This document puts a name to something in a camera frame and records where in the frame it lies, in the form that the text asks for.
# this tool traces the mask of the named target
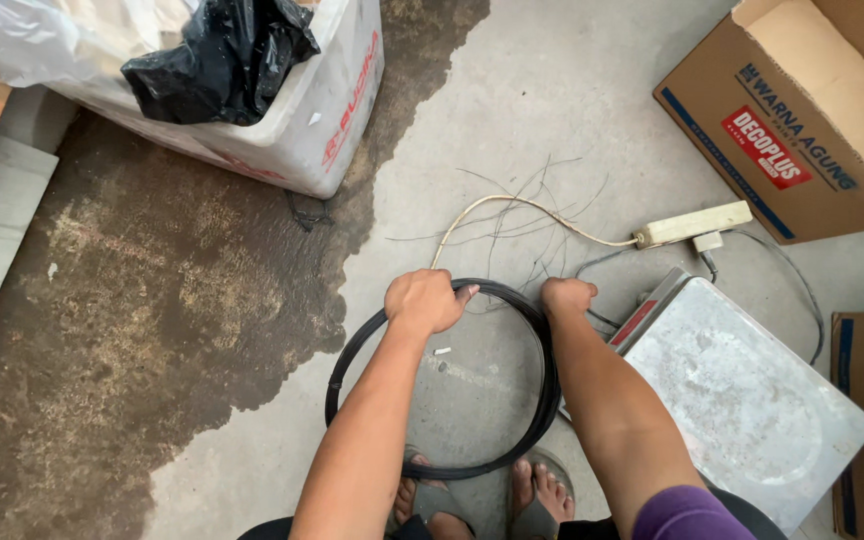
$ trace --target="scale platform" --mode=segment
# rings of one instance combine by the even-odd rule
[[[864,412],[701,276],[675,268],[610,338],[705,478],[796,531],[864,444]],[[569,416],[563,401],[559,410]]]

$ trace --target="white electrical cable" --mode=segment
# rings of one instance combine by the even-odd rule
[[[558,215],[556,212],[552,211],[551,209],[549,209],[549,208],[547,208],[547,207],[545,207],[545,206],[543,206],[543,205],[539,204],[538,202],[535,202],[531,199],[525,199],[522,197],[518,197],[516,195],[488,195],[487,197],[483,197],[483,198],[479,199],[478,201],[475,201],[472,204],[470,204],[468,206],[468,208],[466,208],[462,213],[459,214],[459,217],[455,218],[455,221],[452,222],[452,226],[449,227],[448,230],[445,231],[445,235],[443,235],[441,238],[441,241],[438,242],[438,251],[435,251],[435,258],[432,259],[432,266],[430,266],[430,268],[432,268],[434,270],[436,267],[436,264],[439,263],[439,255],[442,254],[442,249],[444,247],[446,247],[446,242],[449,240],[449,235],[451,235],[452,231],[454,231],[456,226],[459,225],[459,222],[462,221],[462,219],[464,217],[466,217],[466,215],[468,215],[470,212],[472,212],[475,207],[481,205],[482,203],[485,203],[486,201],[492,201],[492,200],[496,200],[496,199],[503,199],[503,200],[507,200],[507,201],[519,201],[522,203],[532,205],[533,207],[536,207],[537,209],[539,209],[539,210],[545,212],[547,215],[551,216],[553,219],[558,221],[558,223],[560,223],[564,227],[570,229],[573,233],[576,233],[581,237],[589,239],[593,242],[598,242],[598,243],[606,245],[606,246],[612,246],[612,247],[631,246],[632,244],[635,244],[636,242],[639,241],[638,238],[633,238],[633,239],[625,241],[625,242],[607,242],[605,240],[600,240],[599,238],[596,238],[595,236],[592,236],[591,234],[588,234],[586,232],[582,232],[582,230],[579,230],[577,227],[572,225],[568,220],[566,220],[566,218],[562,217],[561,215]]]

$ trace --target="foot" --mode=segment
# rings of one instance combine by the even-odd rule
[[[556,479],[545,463],[535,463],[533,466],[522,457],[515,461],[511,469],[512,519],[518,517],[535,498],[552,514],[555,521],[562,523],[575,519],[575,499],[566,492],[566,485]]]
[[[422,454],[417,453],[410,460],[418,465],[431,465],[432,463]],[[433,487],[440,487],[449,491],[449,486],[441,480],[419,480],[419,482]],[[416,499],[416,481],[412,478],[402,477],[398,483],[398,492],[395,493],[395,502],[392,505],[392,510],[395,513],[395,521],[399,525],[405,524],[413,515],[412,504]],[[473,533],[469,530],[469,526],[465,521],[447,514],[445,512],[436,512],[429,518],[426,523],[429,533],[435,540],[441,539],[472,539]]]

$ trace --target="left hand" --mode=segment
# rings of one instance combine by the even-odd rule
[[[389,326],[408,328],[426,338],[452,327],[479,291],[467,285],[452,291],[449,270],[416,270],[396,277],[385,293]]]

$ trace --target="purple sleeve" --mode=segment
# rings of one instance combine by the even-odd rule
[[[691,485],[659,492],[639,510],[632,540],[756,540],[712,493]]]

